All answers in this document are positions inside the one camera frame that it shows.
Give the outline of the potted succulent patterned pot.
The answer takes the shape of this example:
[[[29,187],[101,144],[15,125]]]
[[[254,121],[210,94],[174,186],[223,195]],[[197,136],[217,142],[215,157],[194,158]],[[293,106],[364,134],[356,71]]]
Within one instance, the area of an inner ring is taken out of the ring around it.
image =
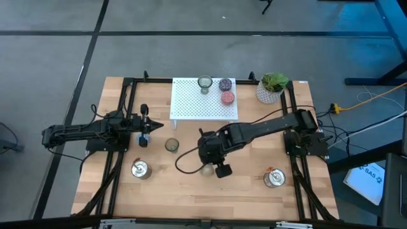
[[[256,97],[263,104],[277,102],[284,92],[289,79],[282,73],[266,73],[256,89]]]

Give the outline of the silver metal bracket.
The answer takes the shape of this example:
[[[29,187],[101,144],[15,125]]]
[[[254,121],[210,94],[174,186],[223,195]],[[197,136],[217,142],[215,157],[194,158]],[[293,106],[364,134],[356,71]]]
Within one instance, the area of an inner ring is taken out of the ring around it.
[[[134,218],[117,218],[117,219],[103,219],[100,221],[99,227],[101,229],[112,229],[113,226],[135,224]]]
[[[311,224],[279,221],[276,222],[275,229],[313,229],[313,226]]]

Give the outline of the dark desk leg bar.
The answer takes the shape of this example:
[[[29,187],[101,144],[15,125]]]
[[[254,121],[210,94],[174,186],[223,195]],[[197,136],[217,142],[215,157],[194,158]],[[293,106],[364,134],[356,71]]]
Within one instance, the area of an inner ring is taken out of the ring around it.
[[[330,174],[349,170],[369,163],[378,162],[386,159],[388,154],[397,156],[407,156],[407,141],[398,140],[375,149],[359,153],[357,155],[348,156],[346,158],[328,163]]]

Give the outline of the white perforated metal shelf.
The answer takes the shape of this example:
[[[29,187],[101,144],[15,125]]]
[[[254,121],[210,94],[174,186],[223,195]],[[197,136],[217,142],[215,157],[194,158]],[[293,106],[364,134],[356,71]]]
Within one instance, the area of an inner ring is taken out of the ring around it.
[[[178,121],[238,121],[237,100],[224,105],[220,78],[213,78],[207,94],[201,93],[197,78],[173,78],[170,121],[177,128]]]

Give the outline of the pink patterned candle holder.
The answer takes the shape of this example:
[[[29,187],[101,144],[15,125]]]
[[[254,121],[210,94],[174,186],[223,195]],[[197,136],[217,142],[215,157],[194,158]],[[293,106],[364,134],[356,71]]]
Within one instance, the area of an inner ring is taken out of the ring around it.
[[[221,103],[225,106],[233,104],[235,100],[235,94],[231,91],[225,91],[221,95]]]

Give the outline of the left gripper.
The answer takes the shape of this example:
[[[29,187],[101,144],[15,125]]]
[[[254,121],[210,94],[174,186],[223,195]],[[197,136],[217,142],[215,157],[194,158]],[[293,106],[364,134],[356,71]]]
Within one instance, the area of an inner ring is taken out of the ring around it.
[[[141,104],[141,115],[132,113],[132,132],[148,134],[154,130],[162,128],[164,124],[150,120],[148,118],[149,108],[147,104]]]

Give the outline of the white printed sign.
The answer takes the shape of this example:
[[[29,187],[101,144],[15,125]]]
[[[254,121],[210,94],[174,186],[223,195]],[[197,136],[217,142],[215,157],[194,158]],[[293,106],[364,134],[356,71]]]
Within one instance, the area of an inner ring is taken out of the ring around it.
[[[369,163],[350,169],[343,183],[372,204],[379,206],[383,197],[384,178],[385,169],[377,163]]]

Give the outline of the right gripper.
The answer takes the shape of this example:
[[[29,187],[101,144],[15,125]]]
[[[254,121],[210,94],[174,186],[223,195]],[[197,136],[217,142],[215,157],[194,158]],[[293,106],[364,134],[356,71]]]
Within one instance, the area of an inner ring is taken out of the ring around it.
[[[224,146],[227,146],[227,140],[224,132],[209,131],[204,132],[199,129],[200,138],[198,140],[198,155],[200,161],[204,164],[216,165],[215,173],[218,178],[232,175],[232,169],[229,164],[224,164],[224,158],[227,154]]]

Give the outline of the black aluminium table frame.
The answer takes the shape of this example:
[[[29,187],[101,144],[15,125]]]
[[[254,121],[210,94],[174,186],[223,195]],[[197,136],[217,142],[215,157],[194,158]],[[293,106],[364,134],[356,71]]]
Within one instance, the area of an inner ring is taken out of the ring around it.
[[[134,95],[134,111],[149,107],[149,117],[164,126],[151,134],[151,143],[142,148],[131,140],[124,154],[114,207],[116,217],[181,219],[247,219],[296,221],[300,215],[283,135],[255,139],[240,151],[230,153],[226,163],[232,175],[202,176],[195,151],[201,128],[217,130],[220,121],[180,121],[173,128],[170,119],[172,82],[148,78],[128,87]],[[165,141],[179,141],[177,153],[165,149]],[[134,177],[131,168],[141,158],[152,168],[150,178]],[[283,186],[269,188],[263,181],[266,169],[280,169],[286,176]]]

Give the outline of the silver candle tin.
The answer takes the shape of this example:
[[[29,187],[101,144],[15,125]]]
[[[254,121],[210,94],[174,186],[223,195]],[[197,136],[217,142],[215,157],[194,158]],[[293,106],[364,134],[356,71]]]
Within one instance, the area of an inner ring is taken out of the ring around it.
[[[131,173],[138,179],[148,179],[152,174],[152,168],[143,160],[135,160],[132,164]]]
[[[265,185],[269,188],[277,188],[283,186],[286,182],[286,176],[280,169],[272,169],[266,172],[263,176]]]

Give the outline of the green glass candle holder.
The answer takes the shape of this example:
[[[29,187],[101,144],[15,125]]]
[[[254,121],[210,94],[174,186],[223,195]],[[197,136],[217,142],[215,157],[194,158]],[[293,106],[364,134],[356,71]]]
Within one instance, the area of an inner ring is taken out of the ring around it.
[[[212,86],[212,78],[208,75],[202,75],[198,78],[198,86],[200,87],[201,94],[208,94],[209,88]]]
[[[179,141],[175,138],[168,138],[165,141],[165,149],[171,153],[177,153],[179,149]]]
[[[210,177],[214,175],[214,166],[211,163],[206,164],[201,170],[200,174],[205,177]]]

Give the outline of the black cabinet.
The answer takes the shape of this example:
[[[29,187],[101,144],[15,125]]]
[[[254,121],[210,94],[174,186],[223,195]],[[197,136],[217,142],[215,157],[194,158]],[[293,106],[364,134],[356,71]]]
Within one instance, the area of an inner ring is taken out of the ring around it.
[[[407,158],[395,154],[386,157],[381,223],[407,229]]]

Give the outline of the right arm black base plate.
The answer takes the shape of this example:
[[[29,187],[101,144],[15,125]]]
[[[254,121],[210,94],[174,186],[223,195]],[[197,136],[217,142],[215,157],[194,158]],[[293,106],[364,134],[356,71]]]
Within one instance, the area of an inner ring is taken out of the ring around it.
[[[332,136],[325,136],[322,132],[313,134],[299,134],[295,131],[283,133],[286,153],[294,156],[328,156],[327,140]]]

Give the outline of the blue patterned candle holder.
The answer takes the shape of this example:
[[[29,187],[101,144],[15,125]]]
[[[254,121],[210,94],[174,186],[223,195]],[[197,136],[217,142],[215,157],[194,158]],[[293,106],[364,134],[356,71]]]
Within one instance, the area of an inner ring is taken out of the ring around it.
[[[138,133],[136,139],[137,139],[138,145],[142,148],[146,148],[150,142],[149,134]]]

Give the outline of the dark desk with black foot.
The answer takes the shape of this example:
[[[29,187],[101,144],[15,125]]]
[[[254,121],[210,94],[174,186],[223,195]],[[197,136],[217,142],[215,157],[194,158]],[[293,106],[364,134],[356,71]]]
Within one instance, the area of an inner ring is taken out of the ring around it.
[[[345,78],[344,84],[347,86],[398,86],[407,83],[407,78],[399,79],[400,75],[407,73],[407,51],[404,50],[380,0],[375,0],[374,4],[403,61],[379,78]]]

